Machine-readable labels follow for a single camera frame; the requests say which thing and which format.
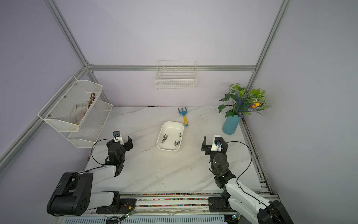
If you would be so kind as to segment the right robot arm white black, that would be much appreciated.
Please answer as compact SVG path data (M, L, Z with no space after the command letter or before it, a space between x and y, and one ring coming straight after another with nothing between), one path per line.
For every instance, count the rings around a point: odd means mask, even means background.
M237 224L244 217L252 224L292 224L293 220L280 201L263 198L239 182L229 169L227 149L228 143L221 136L215 135L211 145L204 137L201 150L210 156L209 171L218 188L223 190L220 197L208 199L210 212L236 212L228 223Z

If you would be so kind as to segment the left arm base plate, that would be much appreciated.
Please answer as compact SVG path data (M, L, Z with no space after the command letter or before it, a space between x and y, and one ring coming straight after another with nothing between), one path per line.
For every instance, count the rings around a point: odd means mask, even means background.
M96 214L128 214L134 211L137 199L125 198L119 202L113 202L112 205L104 206L96 209Z

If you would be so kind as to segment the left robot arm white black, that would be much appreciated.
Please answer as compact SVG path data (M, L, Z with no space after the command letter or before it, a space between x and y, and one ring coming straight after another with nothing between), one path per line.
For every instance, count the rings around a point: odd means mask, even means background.
M54 216L81 216L87 210L105 209L116 213L130 210L117 191L97 190L93 187L105 180L119 176L124 168L125 154L133 148L131 138L124 142L119 132L107 139L108 156L98 167L80 172L66 172L62 175L47 204L47 213Z

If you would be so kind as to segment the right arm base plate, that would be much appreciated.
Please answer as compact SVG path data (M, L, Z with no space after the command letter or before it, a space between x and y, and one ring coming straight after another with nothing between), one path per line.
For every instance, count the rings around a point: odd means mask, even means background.
M210 197L208 198L208 205L210 212L235 212L227 199L222 197Z

